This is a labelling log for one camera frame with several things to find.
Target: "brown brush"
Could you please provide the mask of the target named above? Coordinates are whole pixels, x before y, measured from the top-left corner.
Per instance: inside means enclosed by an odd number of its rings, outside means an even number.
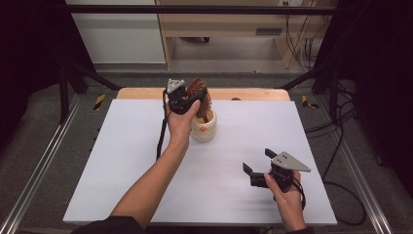
[[[191,82],[191,85],[187,89],[188,98],[197,95],[200,91],[207,87],[207,83],[202,78],[196,78]],[[207,114],[210,112],[211,100],[209,92],[206,90],[206,96],[201,101],[200,110],[198,110],[197,118],[203,118],[204,122],[209,122]]]

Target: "black device on frame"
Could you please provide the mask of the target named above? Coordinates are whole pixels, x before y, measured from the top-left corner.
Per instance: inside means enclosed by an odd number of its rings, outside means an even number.
[[[168,117],[170,113],[167,113],[167,99],[170,111],[182,115],[185,114],[195,100],[203,101],[207,95],[207,88],[202,89],[197,95],[188,98],[187,88],[185,87],[184,80],[168,80],[168,85],[162,93],[162,101],[164,103],[164,120],[162,121],[161,136],[159,138],[157,147],[156,159],[161,156],[162,144],[164,142],[165,130],[167,128]]]
[[[300,181],[293,176],[293,170],[310,172],[311,169],[286,152],[276,154],[271,149],[265,149],[265,155],[271,158],[271,170],[269,175],[277,182],[282,192],[286,192],[290,186],[294,186],[301,193],[301,206],[304,210],[306,206],[306,196]],[[268,188],[263,173],[255,173],[252,168],[243,163],[243,170],[249,175],[251,186]]]

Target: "white wall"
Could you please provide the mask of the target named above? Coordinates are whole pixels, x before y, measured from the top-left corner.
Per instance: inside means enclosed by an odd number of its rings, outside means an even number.
[[[66,0],[67,4],[155,5],[153,0]],[[72,14],[93,63],[166,63],[155,14]]]

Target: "black horizontal bar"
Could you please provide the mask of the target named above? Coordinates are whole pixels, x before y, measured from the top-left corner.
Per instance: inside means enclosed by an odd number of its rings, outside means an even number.
[[[352,9],[335,7],[257,6],[151,6],[151,5],[46,5],[41,9],[89,14],[225,14],[225,15],[309,15],[348,14]]]

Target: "white table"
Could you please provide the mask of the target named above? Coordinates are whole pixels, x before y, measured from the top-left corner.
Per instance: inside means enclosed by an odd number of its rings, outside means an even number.
[[[294,102],[211,97],[218,116],[217,134],[206,143],[191,139],[151,225],[281,223],[271,191],[250,186],[243,171],[247,163],[255,172],[268,172],[265,148],[286,151],[312,169],[301,173],[306,222],[336,224]],[[162,119],[160,99],[112,101],[63,221],[86,224],[108,217],[155,162]],[[168,141],[167,131],[164,147]]]

